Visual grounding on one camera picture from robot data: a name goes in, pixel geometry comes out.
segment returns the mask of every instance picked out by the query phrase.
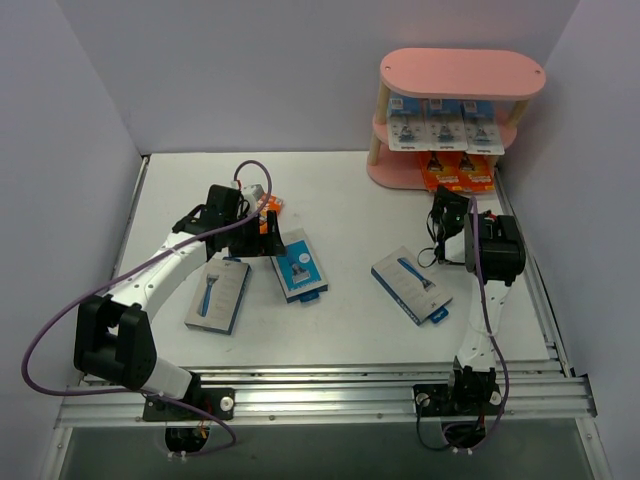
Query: wall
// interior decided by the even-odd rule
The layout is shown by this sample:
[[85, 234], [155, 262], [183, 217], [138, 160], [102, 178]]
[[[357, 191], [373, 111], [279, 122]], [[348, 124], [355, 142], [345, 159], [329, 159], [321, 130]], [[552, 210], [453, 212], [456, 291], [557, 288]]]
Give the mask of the wall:
[[[56, 309], [110, 273], [140, 157], [52, 0], [0, 5], [0, 478], [36, 478], [60, 401], [30, 391], [22, 353]], [[74, 319], [34, 358], [72, 371]]]
[[547, 59], [578, 0], [58, 0], [136, 145], [367, 149], [378, 66], [405, 46]]
[[640, 3], [582, 0], [504, 163], [616, 479], [638, 478]]

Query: shelf top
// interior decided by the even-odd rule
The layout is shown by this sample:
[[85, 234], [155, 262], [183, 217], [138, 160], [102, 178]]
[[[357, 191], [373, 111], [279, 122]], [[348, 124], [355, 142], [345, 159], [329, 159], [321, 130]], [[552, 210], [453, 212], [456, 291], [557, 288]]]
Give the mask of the shelf top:
[[527, 100], [546, 81], [543, 68], [507, 50], [403, 48], [380, 63], [393, 92], [416, 98]]

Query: orange package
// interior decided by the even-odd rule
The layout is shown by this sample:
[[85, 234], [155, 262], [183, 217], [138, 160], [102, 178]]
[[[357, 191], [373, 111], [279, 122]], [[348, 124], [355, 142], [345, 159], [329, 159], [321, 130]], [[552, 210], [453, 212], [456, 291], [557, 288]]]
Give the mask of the orange package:
[[[260, 197], [258, 205], [261, 205], [262, 202], [264, 202], [266, 195], [267, 194], [265, 193], [262, 195], [262, 197]], [[260, 233], [267, 233], [267, 212], [269, 210], [273, 210], [276, 212], [276, 215], [280, 215], [280, 210], [282, 210], [283, 206], [284, 201], [281, 198], [278, 198], [274, 195], [271, 195], [269, 197], [269, 202], [260, 212]]]
[[422, 179], [427, 190], [438, 185], [452, 192], [480, 193], [493, 191], [493, 178], [483, 155], [465, 152], [423, 152], [419, 154]]

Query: metal frame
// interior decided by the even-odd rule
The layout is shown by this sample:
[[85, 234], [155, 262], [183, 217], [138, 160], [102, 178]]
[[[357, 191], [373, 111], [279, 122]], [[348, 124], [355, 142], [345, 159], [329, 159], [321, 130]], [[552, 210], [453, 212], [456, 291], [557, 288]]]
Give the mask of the metal frame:
[[[150, 162], [143, 164], [136, 185], [126, 232], [114, 267], [117, 271], [136, 212]], [[513, 214], [499, 172], [498, 197], [505, 213]], [[588, 378], [572, 376], [558, 326], [535, 260], [527, 251], [525, 279], [547, 341], [550, 360], [509, 362], [511, 395], [505, 420], [575, 418], [595, 478], [609, 479], [604, 450], [593, 417], [596, 415]], [[329, 424], [415, 421], [412, 386], [416, 383], [446, 383], [451, 364], [325, 365], [316, 367], [187, 367], [202, 376], [205, 388], [236, 389], [232, 425]], [[498, 373], [498, 383], [504, 376]], [[103, 385], [85, 377], [83, 387]], [[66, 397], [60, 408], [56, 435], [43, 472], [57, 478], [73, 428], [155, 427], [143, 422], [144, 399], [135, 393]], [[425, 422], [439, 422], [425, 418]], [[167, 425], [196, 425], [175, 422]]]

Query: white table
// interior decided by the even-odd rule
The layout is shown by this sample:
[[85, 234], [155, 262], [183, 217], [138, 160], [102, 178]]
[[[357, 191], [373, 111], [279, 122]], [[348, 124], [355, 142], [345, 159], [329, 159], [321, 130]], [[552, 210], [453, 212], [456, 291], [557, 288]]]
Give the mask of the white table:
[[[425, 219], [433, 197], [376, 185], [366, 173], [366, 152], [153, 155], [120, 271], [147, 259], [173, 224], [206, 200], [209, 186], [228, 185], [237, 165], [248, 158], [263, 162], [271, 172], [273, 193], [285, 200], [280, 230], [305, 229], [329, 291], [318, 303], [287, 304], [270, 260], [247, 259], [253, 273], [235, 330], [226, 336], [184, 325], [198, 270], [153, 321], [160, 356], [191, 367], [453, 361], [467, 328], [476, 279], [463, 267], [429, 270], [453, 294], [449, 317], [437, 326], [428, 322], [417, 327], [384, 292], [371, 276], [371, 265], [401, 245], [414, 253], [430, 245]], [[242, 171], [241, 180], [266, 186], [254, 166]], [[494, 194], [480, 197], [479, 207], [501, 212]], [[505, 304], [497, 339], [508, 361], [549, 359], [522, 276]]]

